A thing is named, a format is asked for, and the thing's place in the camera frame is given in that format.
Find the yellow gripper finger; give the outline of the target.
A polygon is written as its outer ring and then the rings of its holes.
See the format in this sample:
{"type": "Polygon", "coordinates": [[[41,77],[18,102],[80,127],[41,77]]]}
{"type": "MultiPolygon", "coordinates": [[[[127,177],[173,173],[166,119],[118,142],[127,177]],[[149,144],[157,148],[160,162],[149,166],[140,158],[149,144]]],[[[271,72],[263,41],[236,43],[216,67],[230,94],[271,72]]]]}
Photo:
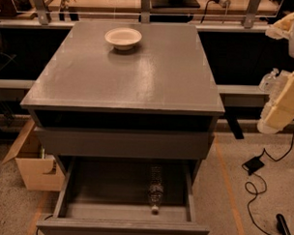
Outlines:
{"type": "Polygon", "coordinates": [[[293,23],[294,13],[286,15],[276,23],[270,25],[266,29],[265,35],[275,40],[289,39],[293,23]]]}
{"type": "Polygon", "coordinates": [[[294,120],[294,73],[282,73],[274,81],[265,103],[257,128],[261,133],[282,131],[294,120]]]}

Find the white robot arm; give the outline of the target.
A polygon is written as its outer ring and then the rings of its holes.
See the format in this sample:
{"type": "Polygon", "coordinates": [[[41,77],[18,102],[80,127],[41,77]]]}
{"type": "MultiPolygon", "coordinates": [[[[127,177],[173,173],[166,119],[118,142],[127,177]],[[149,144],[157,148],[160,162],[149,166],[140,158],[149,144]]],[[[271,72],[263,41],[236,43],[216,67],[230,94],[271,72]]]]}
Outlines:
{"type": "MultiPolygon", "coordinates": [[[[294,13],[269,26],[265,35],[276,40],[286,38],[288,54],[294,59],[294,13]]],[[[277,133],[294,120],[294,72],[281,74],[273,81],[269,101],[261,111],[257,128],[261,133],[277,133]]]]}

